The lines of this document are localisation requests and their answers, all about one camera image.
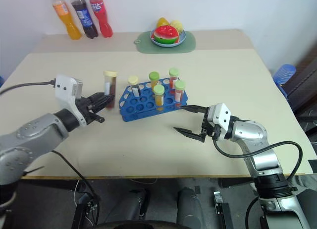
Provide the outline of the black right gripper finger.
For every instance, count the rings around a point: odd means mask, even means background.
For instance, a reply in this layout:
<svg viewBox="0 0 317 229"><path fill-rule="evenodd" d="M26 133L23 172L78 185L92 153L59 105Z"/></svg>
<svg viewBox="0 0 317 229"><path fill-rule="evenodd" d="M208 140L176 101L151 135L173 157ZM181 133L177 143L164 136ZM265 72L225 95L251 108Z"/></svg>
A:
<svg viewBox="0 0 317 229"><path fill-rule="evenodd" d="M202 143L205 142L206 133L203 131L200 134L195 134L191 130L180 128L180 127L174 127L174 129L188 138L198 140Z"/></svg>
<svg viewBox="0 0 317 229"><path fill-rule="evenodd" d="M207 114L209 111L208 107L202 107L202 106L197 106L197 105L185 105L180 107L183 110L192 112L192 113L203 113Z"/></svg>

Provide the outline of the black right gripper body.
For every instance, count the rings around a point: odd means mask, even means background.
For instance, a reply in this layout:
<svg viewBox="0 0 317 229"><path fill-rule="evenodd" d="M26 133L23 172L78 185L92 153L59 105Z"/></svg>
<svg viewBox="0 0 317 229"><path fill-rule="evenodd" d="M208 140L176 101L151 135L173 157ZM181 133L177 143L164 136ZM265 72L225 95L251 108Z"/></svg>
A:
<svg viewBox="0 0 317 229"><path fill-rule="evenodd" d="M212 124L208 121L208 114L204 114L203 122L202 122L202 132L203 138L205 139L206 135L212 137L213 140L218 140L221 133L221 128L218 124L212 126Z"/></svg>

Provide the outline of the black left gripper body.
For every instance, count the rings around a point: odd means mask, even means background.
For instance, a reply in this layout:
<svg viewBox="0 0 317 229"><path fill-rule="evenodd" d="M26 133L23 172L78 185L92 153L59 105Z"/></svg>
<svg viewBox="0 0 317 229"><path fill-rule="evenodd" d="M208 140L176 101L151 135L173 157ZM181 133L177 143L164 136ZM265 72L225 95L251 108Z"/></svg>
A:
<svg viewBox="0 0 317 229"><path fill-rule="evenodd" d="M75 101L76 107L84 117L86 124L89 125L93 121L103 123L105 118L97 115L104 108L104 95L91 95L87 98L82 97Z"/></svg>

